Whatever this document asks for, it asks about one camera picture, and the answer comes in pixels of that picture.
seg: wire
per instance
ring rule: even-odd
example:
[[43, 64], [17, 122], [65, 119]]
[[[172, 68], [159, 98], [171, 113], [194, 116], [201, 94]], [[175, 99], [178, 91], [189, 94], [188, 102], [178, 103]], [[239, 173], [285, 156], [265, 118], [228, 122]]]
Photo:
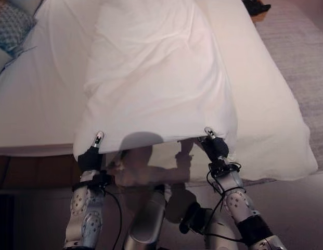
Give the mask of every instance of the wire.
[[119, 229], [119, 233], [118, 233], [118, 236], [117, 236], [117, 238], [116, 238], [116, 241], [115, 241], [115, 243], [114, 243], [114, 245], [113, 245], [113, 248], [112, 248], [112, 250], [115, 250], [115, 247], [116, 247], [116, 245], [117, 245], [117, 243], [118, 243], [118, 241], [119, 241], [119, 238], [120, 238], [120, 235], [121, 235], [121, 232], [122, 232], [122, 209], [121, 209], [121, 205], [120, 205], [120, 203], [119, 203], [119, 200], [116, 198], [116, 196], [115, 195], [113, 195], [112, 193], [109, 193], [108, 191], [106, 191], [105, 190], [105, 193], [106, 194], [109, 194], [114, 200], [115, 200], [115, 202], [116, 202], [116, 204], [117, 204], [117, 206], [118, 206], [118, 208], [119, 208], [119, 213], [120, 213], [120, 229]]
[[241, 169], [241, 168], [242, 168], [242, 165], [241, 165], [241, 164], [239, 164], [239, 163], [237, 163], [237, 162], [230, 162], [230, 164], [235, 164], [235, 165], [237, 165], [237, 166], [239, 167], [239, 169]]
[[218, 189], [216, 189], [215, 186], [209, 180], [209, 174], [210, 173], [211, 173], [211, 171], [209, 171], [208, 174], [206, 175], [206, 181], [213, 188], [213, 190], [216, 191], [221, 196], [221, 192]]
[[229, 238], [229, 237], [226, 237], [226, 236], [222, 236], [222, 235], [219, 235], [219, 234], [215, 234], [215, 233], [206, 233], [205, 234], [206, 236], [215, 236], [215, 237], [219, 237], [219, 238], [223, 238], [223, 239], [226, 239], [226, 240], [229, 240], [229, 241], [235, 241], [235, 242], [241, 242], [241, 243], [244, 243], [243, 242], [243, 239], [232, 239], [232, 238]]
[[224, 199], [224, 195], [220, 198], [220, 200], [218, 201], [218, 203], [217, 203], [217, 205], [215, 205], [215, 207], [214, 207], [214, 209], [213, 209], [213, 211], [212, 211], [212, 213], [211, 213], [211, 215], [210, 215], [210, 217], [209, 217], [209, 219], [208, 219], [208, 222], [206, 223], [206, 225], [209, 225], [210, 224], [210, 222], [211, 222], [211, 220], [212, 220], [212, 218], [213, 218], [213, 215], [214, 215], [214, 213], [215, 213], [215, 211], [217, 210], [217, 208], [218, 208], [218, 206], [221, 204], [221, 202], [223, 201], [223, 199]]

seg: white sheet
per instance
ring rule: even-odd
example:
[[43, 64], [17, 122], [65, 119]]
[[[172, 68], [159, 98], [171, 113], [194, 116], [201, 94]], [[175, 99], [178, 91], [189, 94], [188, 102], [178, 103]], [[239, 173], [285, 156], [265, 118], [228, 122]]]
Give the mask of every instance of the white sheet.
[[236, 115], [209, 24], [192, 0], [107, 0], [100, 8], [74, 155], [101, 130], [101, 153], [205, 135], [230, 151]]
[[[236, 158], [243, 178], [294, 180], [317, 169], [297, 101], [240, 0], [197, 0], [208, 17], [230, 78], [238, 115]], [[190, 142], [186, 142], [190, 151]], [[205, 181], [209, 160], [196, 145], [176, 160], [179, 143], [136, 149], [117, 173], [121, 185]]]
[[23, 53], [0, 76], [0, 154], [72, 153], [99, 0], [45, 0]]

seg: patterned pillow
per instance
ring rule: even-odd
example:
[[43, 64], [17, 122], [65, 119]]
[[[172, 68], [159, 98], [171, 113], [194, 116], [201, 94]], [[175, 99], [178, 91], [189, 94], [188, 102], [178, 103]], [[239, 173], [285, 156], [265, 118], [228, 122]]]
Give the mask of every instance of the patterned pillow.
[[21, 43], [36, 24], [35, 19], [7, 0], [0, 0], [0, 48], [16, 57]]

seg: gray carpet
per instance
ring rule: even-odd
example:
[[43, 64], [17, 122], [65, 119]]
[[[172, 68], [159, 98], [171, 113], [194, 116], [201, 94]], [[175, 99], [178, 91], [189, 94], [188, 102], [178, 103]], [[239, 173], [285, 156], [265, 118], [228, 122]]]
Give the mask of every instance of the gray carpet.
[[293, 3], [265, 2], [272, 8], [256, 28], [299, 102], [323, 170], [323, 33]]

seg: mattress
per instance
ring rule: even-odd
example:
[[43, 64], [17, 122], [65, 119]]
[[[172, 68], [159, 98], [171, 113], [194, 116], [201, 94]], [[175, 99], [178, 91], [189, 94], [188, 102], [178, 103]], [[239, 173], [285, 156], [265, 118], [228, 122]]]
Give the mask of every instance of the mattress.
[[[209, 20], [230, 78], [241, 176], [293, 180], [315, 171], [308, 127], [242, 2], [196, 2]], [[83, 84], [98, 6], [99, 1], [46, 0], [38, 10], [38, 24], [25, 42], [25, 48], [36, 47], [0, 76], [0, 154], [72, 152], [86, 105]], [[208, 159], [188, 140], [131, 150], [121, 164], [120, 171], [113, 171], [122, 185], [203, 181]]]

